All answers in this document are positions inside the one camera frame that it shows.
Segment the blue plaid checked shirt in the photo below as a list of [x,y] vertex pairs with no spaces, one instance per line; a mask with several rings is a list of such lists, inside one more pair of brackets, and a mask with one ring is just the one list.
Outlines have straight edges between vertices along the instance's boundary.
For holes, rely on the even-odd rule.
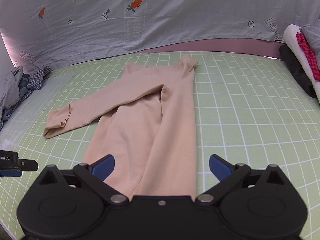
[[37,71],[36,73],[33,73],[29,77],[27,89],[28,90],[41,90],[44,80],[48,79],[50,77],[50,74],[51,74],[51,69],[48,66]]

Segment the folded black garment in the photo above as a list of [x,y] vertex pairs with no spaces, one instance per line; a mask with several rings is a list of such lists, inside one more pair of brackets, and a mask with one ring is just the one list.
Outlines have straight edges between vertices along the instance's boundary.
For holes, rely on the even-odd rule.
[[308,96],[316,99],[317,95],[312,83],[304,72],[303,67],[296,58],[295,54],[286,44],[279,47],[279,52],[281,59],[285,62],[287,69],[300,87],[306,92],[306,94],[308,94]]

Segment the folded grey garment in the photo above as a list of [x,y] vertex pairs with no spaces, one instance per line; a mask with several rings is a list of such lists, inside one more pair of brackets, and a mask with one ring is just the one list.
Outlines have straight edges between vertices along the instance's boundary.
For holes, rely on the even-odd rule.
[[301,27],[300,31],[304,34],[306,40],[309,43],[310,48],[313,50],[317,66],[319,67],[320,59],[320,28],[311,24],[307,24]]

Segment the blue denim jeans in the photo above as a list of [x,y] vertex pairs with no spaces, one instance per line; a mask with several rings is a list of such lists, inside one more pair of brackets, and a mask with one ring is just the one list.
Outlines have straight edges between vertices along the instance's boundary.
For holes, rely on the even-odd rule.
[[22,78],[19,83],[20,99],[18,103],[16,103],[9,109],[5,109],[3,111],[3,114],[1,115],[1,129],[3,128],[4,124],[10,119],[10,117],[12,116],[12,113],[19,106],[19,104],[31,95],[32,91],[27,89],[29,77],[30,77],[29,74],[22,75]]

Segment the grey carrot-print backdrop sheet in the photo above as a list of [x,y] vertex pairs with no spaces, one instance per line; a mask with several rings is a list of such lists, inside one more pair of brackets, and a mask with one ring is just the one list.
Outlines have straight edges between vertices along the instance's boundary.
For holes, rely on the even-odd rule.
[[1,36],[28,72],[171,44],[282,42],[289,24],[319,25],[319,0],[1,0]]

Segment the green grid cutting mat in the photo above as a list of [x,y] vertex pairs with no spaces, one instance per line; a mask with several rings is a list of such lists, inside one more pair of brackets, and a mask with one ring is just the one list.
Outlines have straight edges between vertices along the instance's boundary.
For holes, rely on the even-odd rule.
[[[48,103],[13,150],[39,167],[78,164],[96,124],[53,139],[42,133],[50,111],[91,94],[121,77],[125,64],[175,64],[180,52],[131,54],[54,70],[72,78]],[[192,52],[198,62],[193,87],[197,135],[196,191],[217,183],[209,158],[263,169],[276,164],[306,203],[304,239],[319,239],[319,103],[302,90],[279,60],[253,55]]]

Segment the folded red checked garment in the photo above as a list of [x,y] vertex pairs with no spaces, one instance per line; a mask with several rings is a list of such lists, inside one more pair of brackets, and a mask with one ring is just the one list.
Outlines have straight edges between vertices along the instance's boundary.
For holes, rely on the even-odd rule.
[[300,46],[301,50],[303,51],[304,55],[307,58],[307,61],[312,71],[314,79],[316,81],[319,81],[319,78],[320,78],[319,68],[318,68],[316,56],[313,50],[309,46],[303,33],[296,33],[296,38],[297,38],[298,45]]

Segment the grey hoodie sweatshirt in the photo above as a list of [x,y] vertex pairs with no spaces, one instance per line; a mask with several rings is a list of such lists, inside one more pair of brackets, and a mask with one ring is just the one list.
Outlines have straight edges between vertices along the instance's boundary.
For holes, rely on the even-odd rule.
[[9,72],[1,82],[1,115],[20,99],[19,83],[23,75],[23,67],[19,66]]

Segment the folded white garment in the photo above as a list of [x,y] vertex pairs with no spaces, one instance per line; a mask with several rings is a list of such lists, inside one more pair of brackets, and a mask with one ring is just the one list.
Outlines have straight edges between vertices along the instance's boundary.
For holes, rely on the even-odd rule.
[[284,31],[283,40],[286,45],[291,49],[291,51],[296,56],[297,60],[302,65],[302,68],[307,75],[308,79],[311,81],[312,87],[315,90],[317,99],[319,101],[319,81],[316,81],[313,77],[311,67],[309,66],[308,60],[298,45],[296,33],[300,33],[300,27],[294,24],[289,24]]

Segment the beige long-sleeve shirt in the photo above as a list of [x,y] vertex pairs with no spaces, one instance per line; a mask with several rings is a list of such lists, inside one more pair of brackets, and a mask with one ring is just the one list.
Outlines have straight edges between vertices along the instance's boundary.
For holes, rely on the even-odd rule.
[[197,62],[172,66],[127,63],[121,78],[48,115],[43,135],[53,138],[97,121],[83,157],[92,164],[110,154],[105,183],[125,196],[196,196]]

